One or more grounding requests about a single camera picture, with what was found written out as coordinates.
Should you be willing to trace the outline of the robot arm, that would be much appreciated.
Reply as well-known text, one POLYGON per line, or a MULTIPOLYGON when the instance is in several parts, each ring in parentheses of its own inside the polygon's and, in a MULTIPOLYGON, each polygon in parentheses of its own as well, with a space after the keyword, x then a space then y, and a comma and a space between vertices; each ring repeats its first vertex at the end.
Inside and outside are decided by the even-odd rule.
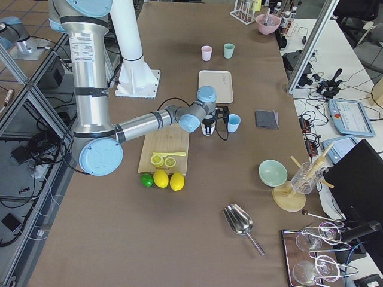
POLYGON ((69 36, 78 114, 71 152, 86 173, 104 176, 115 171, 126 141, 174 123, 193 132, 215 113, 216 92, 203 86, 188 107, 171 105, 124 123, 111 123, 104 46, 110 27, 123 58, 117 94, 155 97, 160 77, 144 60, 133 2, 50 1, 48 7, 51 28, 69 36))

